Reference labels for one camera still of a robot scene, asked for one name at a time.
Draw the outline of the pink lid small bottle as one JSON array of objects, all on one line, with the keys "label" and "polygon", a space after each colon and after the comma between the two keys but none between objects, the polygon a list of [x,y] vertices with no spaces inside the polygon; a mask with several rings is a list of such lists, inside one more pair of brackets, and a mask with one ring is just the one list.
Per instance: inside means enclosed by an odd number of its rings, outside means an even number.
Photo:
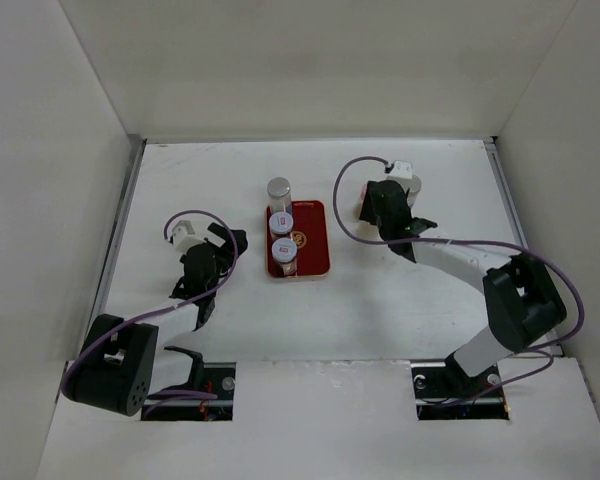
[{"label": "pink lid small bottle", "polygon": [[364,207],[364,202],[365,202],[365,198],[366,198],[366,193],[367,193],[367,183],[364,183],[363,186],[361,187],[361,192],[359,195],[359,200],[355,209],[355,218],[357,221],[362,221],[361,220],[361,215],[362,215],[362,210]]}]

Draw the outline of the short jar red label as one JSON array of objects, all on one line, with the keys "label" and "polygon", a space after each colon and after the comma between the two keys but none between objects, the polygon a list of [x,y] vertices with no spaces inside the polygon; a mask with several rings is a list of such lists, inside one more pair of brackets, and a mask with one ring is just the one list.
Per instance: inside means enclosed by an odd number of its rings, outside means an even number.
[{"label": "short jar red label", "polygon": [[286,211],[272,213],[268,227],[273,238],[289,237],[294,228],[293,216]]}]

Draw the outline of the short jar white lid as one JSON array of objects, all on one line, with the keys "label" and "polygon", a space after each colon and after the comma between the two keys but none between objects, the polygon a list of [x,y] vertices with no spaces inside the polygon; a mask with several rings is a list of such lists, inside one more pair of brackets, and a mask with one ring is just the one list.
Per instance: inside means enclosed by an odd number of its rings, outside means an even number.
[{"label": "short jar white lid", "polygon": [[275,240],[271,246],[271,254],[284,276],[290,276],[296,272],[298,249],[291,238],[286,237]]}]

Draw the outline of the tall bottle silver lid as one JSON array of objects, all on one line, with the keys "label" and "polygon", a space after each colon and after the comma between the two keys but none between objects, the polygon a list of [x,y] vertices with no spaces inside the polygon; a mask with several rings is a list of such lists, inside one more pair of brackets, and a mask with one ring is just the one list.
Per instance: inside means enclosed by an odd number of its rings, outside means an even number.
[{"label": "tall bottle silver lid", "polygon": [[292,214],[291,185],[286,178],[276,177],[267,184],[269,213],[286,212]]}]

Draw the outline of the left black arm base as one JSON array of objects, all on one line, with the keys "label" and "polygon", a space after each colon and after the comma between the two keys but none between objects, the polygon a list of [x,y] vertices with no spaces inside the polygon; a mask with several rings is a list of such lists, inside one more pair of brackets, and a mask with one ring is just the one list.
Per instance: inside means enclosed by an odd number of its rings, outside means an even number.
[{"label": "left black arm base", "polygon": [[207,362],[183,347],[164,348],[155,359],[142,421],[224,422],[233,419],[237,365]]}]

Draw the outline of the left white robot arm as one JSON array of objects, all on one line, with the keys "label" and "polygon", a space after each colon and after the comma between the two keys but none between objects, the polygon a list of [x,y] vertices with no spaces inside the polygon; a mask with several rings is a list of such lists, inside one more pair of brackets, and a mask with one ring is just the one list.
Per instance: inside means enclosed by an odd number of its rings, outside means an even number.
[{"label": "left white robot arm", "polygon": [[211,223],[219,244],[199,236],[188,221],[178,222],[168,242],[183,267],[167,304],[134,319],[101,314],[61,381],[69,400],[125,416],[139,412],[148,399],[180,396],[207,400],[202,356],[178,347],[178,337],[206,325],[219,287],[233,272],[248,240],[243,230]]}]

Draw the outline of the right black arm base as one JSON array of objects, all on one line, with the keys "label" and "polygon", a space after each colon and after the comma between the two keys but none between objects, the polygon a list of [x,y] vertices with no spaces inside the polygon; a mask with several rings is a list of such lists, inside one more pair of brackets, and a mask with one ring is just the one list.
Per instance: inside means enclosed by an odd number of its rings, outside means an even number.
[{"label": "right black arm base", "polygon": [[460,384],[448,379],[443,362],[412,363],[411,376],[416,415],[421,421],[509,419],[502,388],[478,397],[501,382],[497,365]]}]

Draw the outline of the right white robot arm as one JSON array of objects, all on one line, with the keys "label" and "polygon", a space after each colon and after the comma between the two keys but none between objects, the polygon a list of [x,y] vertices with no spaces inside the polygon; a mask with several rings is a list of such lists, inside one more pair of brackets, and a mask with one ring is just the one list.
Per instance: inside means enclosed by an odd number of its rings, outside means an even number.
[{"label": "right white robot arm", "polygon": [[444,384],[455,395],[469,394],[489,368],[566,319],[566,307],[540,260],[526,252],[506,256],[443,240],[435,222],[412,215],[407,193],[396,181],[367,183],[359,219],[376,226],[396,255],[483,295],[487,326],[445,359]]}]

